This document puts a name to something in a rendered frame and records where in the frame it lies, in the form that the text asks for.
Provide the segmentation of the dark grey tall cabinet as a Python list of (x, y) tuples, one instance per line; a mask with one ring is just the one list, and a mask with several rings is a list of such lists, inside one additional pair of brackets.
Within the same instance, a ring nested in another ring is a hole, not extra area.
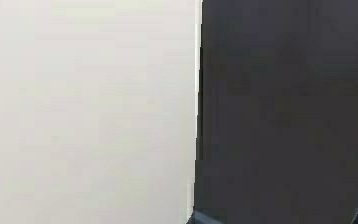
[(358, 224), (358, 0), (203, 0), (197, 216)]

